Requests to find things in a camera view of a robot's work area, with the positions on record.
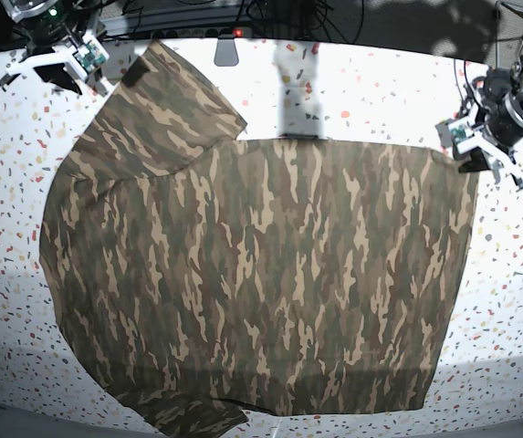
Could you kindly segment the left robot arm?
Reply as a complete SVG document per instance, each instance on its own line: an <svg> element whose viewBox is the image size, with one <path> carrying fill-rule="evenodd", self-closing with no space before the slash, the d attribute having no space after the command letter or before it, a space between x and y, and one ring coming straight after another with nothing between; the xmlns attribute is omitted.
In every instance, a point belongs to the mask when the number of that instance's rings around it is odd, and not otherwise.
<svg viewBox="0 0 523 438"><path fill-rule="evenodd" d="M523 19L523 5L509 1L495 4L495 19L506 9ZM490 171L495 181L508 173L519 190L522 171L515 159L523 140L523 35L518 38L515 60L510 68L496 65L484 76L469 79L463 73L465 92L456 117L439 123L438 133L459 163L460 173Z"/></svg>

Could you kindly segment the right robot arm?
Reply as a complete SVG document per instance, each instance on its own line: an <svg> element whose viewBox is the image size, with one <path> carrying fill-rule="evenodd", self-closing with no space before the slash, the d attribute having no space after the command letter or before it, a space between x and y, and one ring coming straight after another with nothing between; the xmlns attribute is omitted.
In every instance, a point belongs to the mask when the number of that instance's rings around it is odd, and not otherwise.
<svg viewBox="0 0 523 438"><path fill-rule="evenodd" d="M110 54L101 44L106 27L99 15L109 1L4 1L6 13L26 37L22 58L0 79L6 89L33 71L46 83L81 93L79 82L102 81Z"/></svg>

